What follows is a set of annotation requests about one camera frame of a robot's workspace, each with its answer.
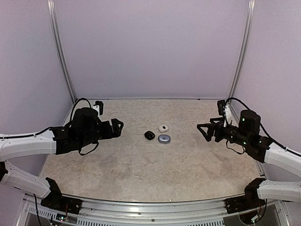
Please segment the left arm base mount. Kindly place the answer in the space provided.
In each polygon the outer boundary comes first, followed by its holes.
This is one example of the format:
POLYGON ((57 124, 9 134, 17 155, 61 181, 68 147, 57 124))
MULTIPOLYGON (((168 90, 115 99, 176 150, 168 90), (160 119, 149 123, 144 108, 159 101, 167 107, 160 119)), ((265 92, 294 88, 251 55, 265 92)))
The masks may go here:
POLYGON ((42 198, 41 206, 78 215, 82 206, 82 200, 62 195, 58 184, 53 179, 46 178, 46 181, 50 185, 50 193, 45 198, 42 198))

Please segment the aluminium frame post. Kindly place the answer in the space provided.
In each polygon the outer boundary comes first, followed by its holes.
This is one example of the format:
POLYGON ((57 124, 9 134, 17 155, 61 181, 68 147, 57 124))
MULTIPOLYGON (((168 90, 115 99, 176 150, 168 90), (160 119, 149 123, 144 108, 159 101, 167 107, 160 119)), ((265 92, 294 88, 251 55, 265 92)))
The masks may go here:
POLYGON ((238 82, 239 82, 239 79, 240 79, 240 76, 242 73, 244 60, 245 60, 245 56, 247 53, 249 38, 251 35, 255 3, 256 3, 255 0, 248 1, 246 22, 245 22, 245 26, 244 26, 244 32, 243 32, 243 38, 242 38, 242 43, 241 43, 241 47, 240 47, 240 52, 238 55, 238 63, 237 63, 236 69, 235 69, 235 73, 234 73, 234 77, 233 77, 233 81, 231 84, 231 88, 230 88, 228 97, 234 97, 237 87, 238 87, 238 82))
POLYGON ((63 73, 63 79, 65 81, 70 100, 74 104, 76 102, 76 95, 67 68, 64 52, 63 52, 63 46, 61 43, 59 26, 58 26, 56 10, 55 10, 55 1, 47 0, 47 7, 48 7, 49 18, 50 18, 51 29, 54 37, 54 42, 55 42, 55 48, 57 51, 59 64, 63 73))

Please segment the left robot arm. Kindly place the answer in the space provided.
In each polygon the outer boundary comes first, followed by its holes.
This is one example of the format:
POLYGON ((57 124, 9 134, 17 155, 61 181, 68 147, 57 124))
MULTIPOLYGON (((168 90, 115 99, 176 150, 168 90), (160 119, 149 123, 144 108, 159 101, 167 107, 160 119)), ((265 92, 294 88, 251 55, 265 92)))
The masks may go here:
POLYGON ((98 146, 100 140, 120 137, 124 123, 118 119, 101 121, 95 108, 83 107, 62 127, 49 127, 35 134, 0 136, 0 182, 47 199, 55 209, 62 209, 66 199, 57 183, 50 178, 30 174, 9 162, 10 159, 38 154, 61 155, 88 145, 98 146))

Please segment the right aluminium frame post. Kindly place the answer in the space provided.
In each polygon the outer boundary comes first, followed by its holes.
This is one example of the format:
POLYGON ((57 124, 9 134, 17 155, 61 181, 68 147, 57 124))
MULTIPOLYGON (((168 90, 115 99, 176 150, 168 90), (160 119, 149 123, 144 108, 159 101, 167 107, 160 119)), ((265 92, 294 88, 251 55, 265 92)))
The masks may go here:
POLYGON ((249 38, 251 35, 255 3, 256 3, 255 0, 248 1, 246 22, 245 22, 245 26, 244 26, 244 32, 243 32, 243 38, 242 38, 242 43, 241 43, 241 47, 240 47, 240 52, 238 55, 238 63, 237 63, 236 69, 235 69, 235 73, 234 73, 234 77, 233 77, 233 81, 231 84, 231 88, 230 88, 228 97, 234 97, 237 87, 238 87, 238 82, 239 82, 239 79, 240 79, 240 76, 242 73, 244 60, 245 60, 245 56, 247 53, 249 38))

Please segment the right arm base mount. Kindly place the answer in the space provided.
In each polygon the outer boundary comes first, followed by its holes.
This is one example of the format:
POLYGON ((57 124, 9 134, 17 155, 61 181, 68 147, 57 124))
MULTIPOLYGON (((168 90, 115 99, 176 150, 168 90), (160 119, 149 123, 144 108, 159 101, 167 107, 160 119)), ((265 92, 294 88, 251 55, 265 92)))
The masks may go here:
POLYGON ((256 178, 245 187, 243 195, 225 199, 227 213, 242 212, 265 205, 266 201, 257 194, 257 189, 263 181, 264 178, 256 178))

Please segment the white earbud charging case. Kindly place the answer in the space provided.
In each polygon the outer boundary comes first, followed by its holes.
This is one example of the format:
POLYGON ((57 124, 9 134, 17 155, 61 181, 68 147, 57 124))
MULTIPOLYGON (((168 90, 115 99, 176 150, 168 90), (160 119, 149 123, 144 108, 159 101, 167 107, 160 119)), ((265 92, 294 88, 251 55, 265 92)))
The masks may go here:
POLYGON ((169 130, 169 127, 167 125, 161 125, 161 126, 159 126, 158 130, 160 133, 164 133, 169 130))

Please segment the black earbud charging case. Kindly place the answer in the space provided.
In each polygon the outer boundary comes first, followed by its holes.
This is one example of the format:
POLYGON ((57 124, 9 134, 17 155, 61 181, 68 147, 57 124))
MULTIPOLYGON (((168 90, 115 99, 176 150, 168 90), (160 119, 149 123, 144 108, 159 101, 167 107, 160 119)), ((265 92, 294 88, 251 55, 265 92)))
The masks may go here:
POLYGON ((144 137, 147 140, 153 140, 155 138, 155 134, 152 131, 146 131, 144 137))

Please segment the front aluminium rail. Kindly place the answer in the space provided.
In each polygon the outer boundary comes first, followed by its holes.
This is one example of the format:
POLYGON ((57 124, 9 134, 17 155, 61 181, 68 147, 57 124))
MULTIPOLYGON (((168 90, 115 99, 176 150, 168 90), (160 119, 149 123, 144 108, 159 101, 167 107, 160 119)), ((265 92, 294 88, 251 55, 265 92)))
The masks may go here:
POLYGON ((81 198, 76 214, 63 214, 41 206, 40 198, 25 194, 16 226, 237 226, 241 219, 262 210, 264 217, 257 226, 290 226, 291 221, 282 201, 271 200, 263 207, 228 213, 225 199, 209 199, 189 202, 119 202, 92 198, 81 198))

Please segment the left aluminium frame post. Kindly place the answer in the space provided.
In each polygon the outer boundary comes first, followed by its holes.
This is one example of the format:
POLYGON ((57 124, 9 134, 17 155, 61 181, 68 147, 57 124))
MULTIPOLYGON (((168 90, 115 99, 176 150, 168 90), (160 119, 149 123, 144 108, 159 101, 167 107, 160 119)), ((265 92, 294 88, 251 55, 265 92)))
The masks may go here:
POLYGON ((76 95, 67 68, 64 52, 63 52, 63 46, 61 43, 59 26, 58 26, 56 10, 55 10, 55 1, 47 0, 47 7, 48 7, 49 18, 50 18, 51 29, 54 37, 54 42, 55 42, 55 48, 57 51, 59 64, 63 73, 63 79, 65 81, 70 100, 74 104, 76 102, 76 95))

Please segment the blue-grey earbud case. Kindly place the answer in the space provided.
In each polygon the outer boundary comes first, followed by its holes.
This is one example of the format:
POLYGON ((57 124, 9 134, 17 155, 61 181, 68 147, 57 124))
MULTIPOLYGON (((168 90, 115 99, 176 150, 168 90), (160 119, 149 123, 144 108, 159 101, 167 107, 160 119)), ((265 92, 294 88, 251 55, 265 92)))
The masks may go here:
POLYGON ((158 136, 158 141, 163 144, 168 144, 171 141, 169 135, 161 134, 158 136))

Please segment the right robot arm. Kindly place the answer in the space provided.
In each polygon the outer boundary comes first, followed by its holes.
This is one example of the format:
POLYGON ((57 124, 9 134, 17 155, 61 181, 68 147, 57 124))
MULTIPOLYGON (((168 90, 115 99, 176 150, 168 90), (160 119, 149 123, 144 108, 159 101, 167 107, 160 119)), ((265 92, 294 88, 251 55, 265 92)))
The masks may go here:
MULTIPOLYGON (((225 118, 213 118, 210 123, 198 124, 197 129, 206 141, 226 140, 240 145, 254 160, 285 169, 297 176, 301 175, 301 155, 287 147, 282 147, 269 137, 259 134, 260 116, 252 110, 242 110, 238 126, 228 125, 225 118)), ((266 199, 288 202, 301 201, 301 184, 297 182, 277 182, 256 178, 245 187, 240 204, 245 209, 266 199)))

